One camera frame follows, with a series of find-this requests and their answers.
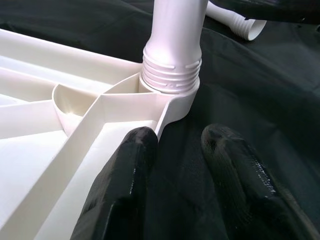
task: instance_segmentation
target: black tarp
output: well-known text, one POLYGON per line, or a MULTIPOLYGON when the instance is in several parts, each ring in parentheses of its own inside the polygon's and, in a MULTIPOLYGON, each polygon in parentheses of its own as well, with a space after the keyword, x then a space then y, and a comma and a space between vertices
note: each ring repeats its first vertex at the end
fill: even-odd
MULTIPOLYGON (((0 28, 141 62, 152 11, 152 0, 1 0, 0 28)), ((201 154, 211 123, 240 132, 320 231, 319 28, 268 22, 245 42, 206 18, 200 44, 201 85, 190 113, 159 143, 145 239, 228 239, 201 154)))

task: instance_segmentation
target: plastic stand base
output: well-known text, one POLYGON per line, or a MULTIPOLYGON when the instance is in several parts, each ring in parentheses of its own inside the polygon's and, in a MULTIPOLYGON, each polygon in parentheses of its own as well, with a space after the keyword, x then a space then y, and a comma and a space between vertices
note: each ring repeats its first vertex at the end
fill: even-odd
POLYGON ((163 94, 142 65, 0 30, 0 239, 68 240, 90 187, 132 129, 190 110, 199 79, 163 94))

